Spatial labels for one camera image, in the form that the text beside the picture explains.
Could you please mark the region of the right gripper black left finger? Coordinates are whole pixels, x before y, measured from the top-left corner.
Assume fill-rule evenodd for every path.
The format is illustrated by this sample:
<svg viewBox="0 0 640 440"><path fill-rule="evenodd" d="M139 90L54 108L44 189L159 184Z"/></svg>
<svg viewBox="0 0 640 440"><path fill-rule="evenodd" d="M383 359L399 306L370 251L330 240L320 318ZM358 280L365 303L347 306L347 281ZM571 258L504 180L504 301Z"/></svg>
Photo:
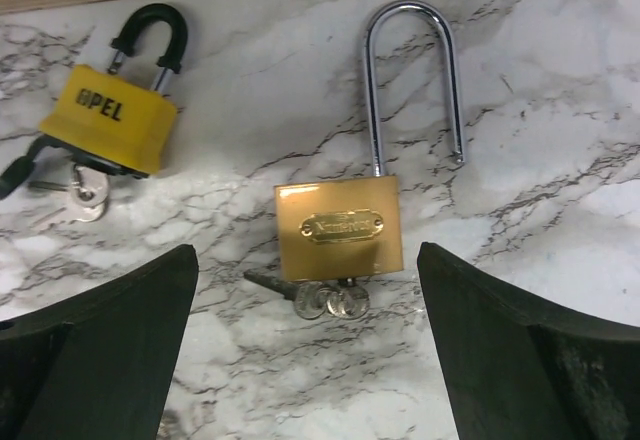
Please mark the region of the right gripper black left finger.
<svg viewBox="0 0 640 440"><path fill-rule="evenodd" d="M2 321L2 438L155 438L197 280L195 249L183 244Z"/></svg>

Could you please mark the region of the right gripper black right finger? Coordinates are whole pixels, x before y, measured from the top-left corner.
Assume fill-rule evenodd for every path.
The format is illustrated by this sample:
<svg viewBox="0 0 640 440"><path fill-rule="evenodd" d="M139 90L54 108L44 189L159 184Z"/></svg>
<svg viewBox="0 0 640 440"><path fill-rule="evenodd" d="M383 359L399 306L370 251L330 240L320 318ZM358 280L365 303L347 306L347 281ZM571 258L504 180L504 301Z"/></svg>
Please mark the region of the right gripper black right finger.
<svg viewBox="0 0 640 440"><path fill-rule="evenodd" d="M546 300L435 243L417 267L459 438L638 438L637 327Z"/></svg>

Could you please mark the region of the silver keys of long padlock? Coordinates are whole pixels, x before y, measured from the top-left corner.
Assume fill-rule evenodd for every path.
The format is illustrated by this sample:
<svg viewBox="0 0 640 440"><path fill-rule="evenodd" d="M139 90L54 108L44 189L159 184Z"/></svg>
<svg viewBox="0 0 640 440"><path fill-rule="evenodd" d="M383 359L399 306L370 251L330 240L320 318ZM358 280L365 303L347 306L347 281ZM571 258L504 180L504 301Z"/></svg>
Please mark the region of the silver keys of long padlock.
<svg viewBox="0 0 640 440"><path fill-rule="evenodd" d="M247 270L243 276L291 301L294 312L305 320L315 320L324 314L356 320L370 309L369 293L354 278L339 279L336 284L330 284L323 281L288 282L255 270Z"/></svg>

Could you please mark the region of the brass long-shackle padlock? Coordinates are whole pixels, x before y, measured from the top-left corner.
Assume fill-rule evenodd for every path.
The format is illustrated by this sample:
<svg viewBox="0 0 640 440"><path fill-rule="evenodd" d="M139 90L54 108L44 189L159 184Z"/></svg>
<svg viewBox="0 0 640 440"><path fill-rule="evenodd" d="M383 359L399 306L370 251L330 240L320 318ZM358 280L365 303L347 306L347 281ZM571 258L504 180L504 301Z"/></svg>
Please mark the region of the brass long-shackle padlock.
<svg viewBox="0 0 640 440"><path fill-rule="evenodd" d="M386 20L401 13L416 14L438 30L445 55L453 156L459 164L466 160L459 68L449 22L419 0L382 6L368 22L362 46L372 173L275 187L281 272L286 281L366 277L404 267L398 181L386 172L375 65L377 35Z"/></svg>

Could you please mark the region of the silver keys of yellow padlock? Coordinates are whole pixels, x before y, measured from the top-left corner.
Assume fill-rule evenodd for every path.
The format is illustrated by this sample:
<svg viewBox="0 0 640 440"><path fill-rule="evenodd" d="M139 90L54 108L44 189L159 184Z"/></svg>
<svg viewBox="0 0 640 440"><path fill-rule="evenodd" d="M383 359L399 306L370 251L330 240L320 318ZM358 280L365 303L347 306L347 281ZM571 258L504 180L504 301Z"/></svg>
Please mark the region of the silver keys of yellow padlock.
<svg viewBox="0 0 640 440"><path fill-rule="evenodd" d="M33 180L28 183L28 188L52 191L64 197L64 203L60 207L33 224L37 230L62 223L97 221L107 210L110 194L107 174L76 163L71 166L68 184Z"/></svg>

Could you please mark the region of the yellow padlock black shackle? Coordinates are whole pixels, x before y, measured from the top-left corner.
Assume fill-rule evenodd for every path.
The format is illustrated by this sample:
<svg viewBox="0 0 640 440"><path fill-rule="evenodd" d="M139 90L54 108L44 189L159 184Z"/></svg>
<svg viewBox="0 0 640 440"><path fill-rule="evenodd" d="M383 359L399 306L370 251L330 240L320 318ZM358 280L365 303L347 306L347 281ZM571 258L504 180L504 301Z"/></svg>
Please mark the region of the yellow padlock black shackle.
<svg viewBox="0 0 640 440"><path fill-rule="evenodd" d="M156 62L160 71L150 87L142 88L118 72L136 54L141 34L156 23L167 24L171 37ZM105 72L86 64L72 69L53 111L38 126L39 136L1 174L1 197L29 178L47 147L65 149L75 163L107 175L147 178L158 173L177 116L164 89L181 71L188 36L184 16L171 5L152 3L134 11L111 41L115 53Z"/></svg>

